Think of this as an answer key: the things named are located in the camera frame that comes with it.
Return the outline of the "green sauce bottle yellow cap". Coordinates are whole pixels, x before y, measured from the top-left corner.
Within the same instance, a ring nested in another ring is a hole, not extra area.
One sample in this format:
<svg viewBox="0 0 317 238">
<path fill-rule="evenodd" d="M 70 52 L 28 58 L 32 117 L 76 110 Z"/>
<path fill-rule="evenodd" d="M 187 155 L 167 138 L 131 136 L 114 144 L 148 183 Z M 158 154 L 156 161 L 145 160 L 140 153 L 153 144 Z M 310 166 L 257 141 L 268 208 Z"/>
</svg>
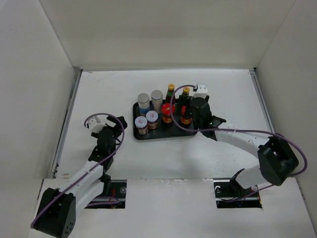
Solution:
<svg viewBox="0 0 317 238">
<path fill-rule="evenodd" d="M 182 99 L 185 99 L 185 100 L 190 99 L 191 98 L 191 96 L 190 96 L 190 87 L 184 87 L 180 97 Z"/>
<path fill-rule="evenodd" d="M 175 104 L 175 95 L 174 95 L 175 85 L 173 83 L 170 83 L 168 85 L 168 90 L 165 97 L 165 102 L 170 103 L 172 101 L 172 104 Z"/>
</svg>

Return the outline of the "small jar red lid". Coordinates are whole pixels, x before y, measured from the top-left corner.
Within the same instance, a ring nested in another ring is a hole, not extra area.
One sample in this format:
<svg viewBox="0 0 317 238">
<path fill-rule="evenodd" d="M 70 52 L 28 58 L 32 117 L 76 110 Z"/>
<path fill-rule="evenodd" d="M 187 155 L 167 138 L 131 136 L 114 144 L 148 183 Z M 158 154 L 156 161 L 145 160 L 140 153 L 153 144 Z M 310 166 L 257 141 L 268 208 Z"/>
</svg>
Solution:
<svg viewBox="0 0 317 238">
<path fill-rule="evenodd" d="M 180 113 L 180 125 L 184 128 L 189 128 L 192 123 L 192 115 L 190 109 L 187 109 L 186 106 L 182 106 Z"/>
</svg>

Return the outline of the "small jar white lid front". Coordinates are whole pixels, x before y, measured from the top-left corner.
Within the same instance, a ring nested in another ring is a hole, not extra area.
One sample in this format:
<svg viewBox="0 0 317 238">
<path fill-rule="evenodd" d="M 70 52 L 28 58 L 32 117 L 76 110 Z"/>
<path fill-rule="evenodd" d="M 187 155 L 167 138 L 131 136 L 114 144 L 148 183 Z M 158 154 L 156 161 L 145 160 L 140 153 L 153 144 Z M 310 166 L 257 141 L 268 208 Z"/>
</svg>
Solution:
<svg viewBox="0 0 317 238">
<path fill-rule="evenodd" d="M 144 116 L 138 116 L 134 120 L 135 126 L 140 135 L 146 135 L 148 133 L 148 120 Z"/>
</svg>

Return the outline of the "small jar white lid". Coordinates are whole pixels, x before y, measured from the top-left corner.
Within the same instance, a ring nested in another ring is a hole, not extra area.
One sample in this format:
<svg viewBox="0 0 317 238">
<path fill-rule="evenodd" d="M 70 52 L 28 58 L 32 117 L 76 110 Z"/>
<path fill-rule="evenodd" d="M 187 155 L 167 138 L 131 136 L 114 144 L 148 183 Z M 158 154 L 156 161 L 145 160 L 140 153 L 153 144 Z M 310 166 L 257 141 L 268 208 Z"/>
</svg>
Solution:
<svg viewBox="0 0 317 238">
<path fill-rule="evenodd" d="M 144 116 L 138 116 L 134 120 L 135 126 L 140 135 L 146 135 L 148 133 L 148 120 Z"/>
<path fill-rule="evenodd" d="M 148 121 L 148 129 L 154 130 L 158 127 L 159 116 L 156 111 L 148 111 L 146 113 L 146 119 Z"/>
</svg>

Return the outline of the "large jar red lid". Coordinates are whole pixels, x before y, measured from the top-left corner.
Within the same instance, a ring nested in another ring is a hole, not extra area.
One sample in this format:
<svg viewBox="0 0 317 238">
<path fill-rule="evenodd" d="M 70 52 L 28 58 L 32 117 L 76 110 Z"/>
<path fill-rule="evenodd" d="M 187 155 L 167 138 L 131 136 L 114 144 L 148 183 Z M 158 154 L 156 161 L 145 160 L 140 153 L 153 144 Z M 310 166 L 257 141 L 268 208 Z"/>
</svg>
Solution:
<svg viewBox="0 0 317 238">
<path fill-rule="evenodd" d="M 175 105 L 165 103 L 161 107 L 161 114 L 162 114 L 162 124 L 164 126 L 171 126 L 173 124 L 172 115 L 175 112 Z"/>
</svg>

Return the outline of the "tall jar blue label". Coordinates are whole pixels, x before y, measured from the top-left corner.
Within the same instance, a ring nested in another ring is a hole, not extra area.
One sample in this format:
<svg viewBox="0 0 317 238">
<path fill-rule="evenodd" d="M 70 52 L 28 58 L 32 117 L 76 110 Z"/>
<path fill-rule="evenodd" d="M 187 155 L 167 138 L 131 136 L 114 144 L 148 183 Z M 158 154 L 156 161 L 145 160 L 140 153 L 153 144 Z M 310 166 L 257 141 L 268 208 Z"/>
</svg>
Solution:
<svg viewBox="0 0 317 238">
<path fill-rule="evenodd" d="M 139 112 L 141 116 L 146 116 L 147 112 L 150 111 L 150 99 L 148 94 L 141 93 L 137 97 Z"/>
</svg>

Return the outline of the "tall jar silver lid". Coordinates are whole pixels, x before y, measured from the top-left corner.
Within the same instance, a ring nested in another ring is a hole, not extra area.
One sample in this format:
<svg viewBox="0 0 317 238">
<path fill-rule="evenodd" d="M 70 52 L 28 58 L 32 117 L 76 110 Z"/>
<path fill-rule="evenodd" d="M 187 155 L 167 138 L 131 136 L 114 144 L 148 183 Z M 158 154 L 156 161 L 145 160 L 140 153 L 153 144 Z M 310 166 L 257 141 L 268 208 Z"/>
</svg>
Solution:
<svg viewBox="0 0 317 238">
<path fill-rule="evenodd" d="M 152 98 L 152 105 L 154 107 L 154 110 L 158 113 L 161 114 L 161 106 L 163 102 L 163 94 L 160 90 L 154 90 L 151 93 L 151 98 Z"/>
</svg>

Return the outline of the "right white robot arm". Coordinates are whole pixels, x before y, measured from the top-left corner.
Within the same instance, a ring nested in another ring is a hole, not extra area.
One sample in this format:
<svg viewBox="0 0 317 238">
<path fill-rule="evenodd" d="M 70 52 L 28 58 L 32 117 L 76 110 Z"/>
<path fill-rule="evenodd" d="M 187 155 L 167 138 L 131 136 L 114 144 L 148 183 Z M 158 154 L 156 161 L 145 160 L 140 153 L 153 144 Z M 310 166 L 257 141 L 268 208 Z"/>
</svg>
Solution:
<svg viewBox="0 0 317 238">
<path fill-rule="evenodd" d="M 211 113 L 207 98 L 182 96 L 176 108 L 178 114 L 192 120 L 194 129 L 203 136 L 237 147 L 258 160 L 256 166 L 241 169 L 230 179 L 229 188 L 235 196 L 266 182 L 280 186 L 299 165 L 289 142 L 281 135 L 235 129 L 225 119 Z"/>
</svg>

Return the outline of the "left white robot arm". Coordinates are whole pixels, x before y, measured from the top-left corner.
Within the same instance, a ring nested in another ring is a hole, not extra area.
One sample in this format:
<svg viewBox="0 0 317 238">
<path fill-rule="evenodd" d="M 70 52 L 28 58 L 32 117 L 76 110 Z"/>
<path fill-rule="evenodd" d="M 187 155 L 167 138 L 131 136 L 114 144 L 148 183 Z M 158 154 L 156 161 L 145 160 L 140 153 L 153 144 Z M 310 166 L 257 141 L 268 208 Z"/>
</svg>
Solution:
<svg viewBox="0 0 317 238">
<path fill-rule="evenodd" d="M 98 124 L 97 114 L 84 121 L 97 144 L 86 164 L 69 181 L 58 188 L 47 188 L 41 197 L 37 214 L 30 227 L 54 238 L 67 238 L 72 233 L 76 217 L 85 208 L 111 208 L 122 205 L 115 196 L 107 171 L 121 147 L 127 122 L 123 116 L 105 114 L 115 125 Z"/>
</svg>

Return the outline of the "black plastic tray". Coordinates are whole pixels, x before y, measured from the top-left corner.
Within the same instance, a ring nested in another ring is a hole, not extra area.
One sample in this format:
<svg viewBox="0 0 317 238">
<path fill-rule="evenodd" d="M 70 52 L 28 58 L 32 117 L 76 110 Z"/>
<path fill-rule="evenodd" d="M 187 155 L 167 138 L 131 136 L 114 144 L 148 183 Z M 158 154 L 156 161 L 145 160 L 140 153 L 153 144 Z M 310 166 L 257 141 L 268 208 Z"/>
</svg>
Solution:
<svg viewBox="0 0 317 238">
<path fill-rule="evenodd" d="M 148 133 L 141 135 L 135 126 L 135 118 L 139 117 L 140 110 L 138 102 L 136 102 L 132 107 L 133 113 L 133 135 L 137 140 L 151 140 L 151 139 L 162 139 L 162 138 L 172 138 L 172 137 L 184 137 L 184 136 L 194 136 L 197 132 L 184 131 L 172 122 L 172 124 L 167 125 L 162 121 L 162 114 L 158 115 L 158 127 L 154 130 L 149 129 Z"/>
</svg>

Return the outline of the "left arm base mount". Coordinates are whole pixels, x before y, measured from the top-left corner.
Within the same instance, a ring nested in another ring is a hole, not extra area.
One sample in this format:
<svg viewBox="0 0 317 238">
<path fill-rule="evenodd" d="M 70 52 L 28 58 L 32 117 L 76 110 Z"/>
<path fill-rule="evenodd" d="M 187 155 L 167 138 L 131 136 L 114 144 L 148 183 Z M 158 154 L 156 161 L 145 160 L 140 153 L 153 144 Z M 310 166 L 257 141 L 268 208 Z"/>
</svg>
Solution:
<svg viewBox="0 0 317 238">
<path fill-rule="evenodd" d="M 87 209 L 124 209 L 126 203 L 127 180 L 112 180 L 103 192 L 94 198 Z"/>
</svg>

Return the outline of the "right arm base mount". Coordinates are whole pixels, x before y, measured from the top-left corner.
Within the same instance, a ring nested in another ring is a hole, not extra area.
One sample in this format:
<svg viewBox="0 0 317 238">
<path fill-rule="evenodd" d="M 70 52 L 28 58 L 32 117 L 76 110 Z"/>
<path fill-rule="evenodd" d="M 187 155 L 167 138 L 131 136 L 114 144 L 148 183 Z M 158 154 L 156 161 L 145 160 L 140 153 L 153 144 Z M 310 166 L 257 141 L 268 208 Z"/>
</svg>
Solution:
<svg viewBox="0 0 317 238">
<path fill-rule="evenodd" d="M 259 193 L 255 185 L 247 189 L 242 188 L 237 182 L 229 179 L 216 179 L 213 181 L 216 206 L 219 209 L 230 208 L 262 208 Z"/>
</svg>

